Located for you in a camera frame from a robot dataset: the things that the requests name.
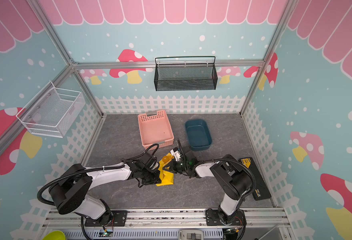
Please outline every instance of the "white mesh basket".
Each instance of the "white mesh basket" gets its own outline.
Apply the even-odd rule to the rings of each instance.
[[[25,113],[26,106],[22,108],[16,117],[32,134],[64,137],[84,105],[82,92],[53,86]]]

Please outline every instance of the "pink plastic basket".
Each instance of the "pink plastic basket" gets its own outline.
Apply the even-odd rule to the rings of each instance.
[[[165,110],[140,114],[138,119],[141,143],[145,149],[154,143],[160,147],[173,145],[174,136]]]

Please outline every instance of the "yellow-green bowl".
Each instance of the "yellow-green bowl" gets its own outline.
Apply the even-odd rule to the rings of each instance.
[[[43,238],[43,240],[66,240],[62,231],[53,231]]]

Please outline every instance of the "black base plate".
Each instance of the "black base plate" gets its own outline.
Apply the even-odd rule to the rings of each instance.
[[[114,227],[123,227],[125,226],[125,221],[127,219],[128,211],[112,211],[113,213],[113,226]],[[100,224],[95,222],[92,218],[87,218],[85,220],[84,226],[86,227],[101,227]]]
[[[220,221],[218,210],[207,209],[207,211],[205,211],[205,216],[206,216],[207,226],[222,226],[222,225],[224,225]],[[243,219],[244,211],[241,209],[238,209],[236,211],[235,216],[240,219]],[[240,225],[241,225],[240,221],[238,219],[236,219],[228,226],[240,226]]]

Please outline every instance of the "wire basket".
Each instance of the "wire basket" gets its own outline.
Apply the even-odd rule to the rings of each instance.
[[[215,59],[214,56],[155,58],[156,91],[215,90]]]
[[[27,111],[26,106],[22,108],[16,117],[32,134],[63,138],[84,105],[82,92],[53,86]]]

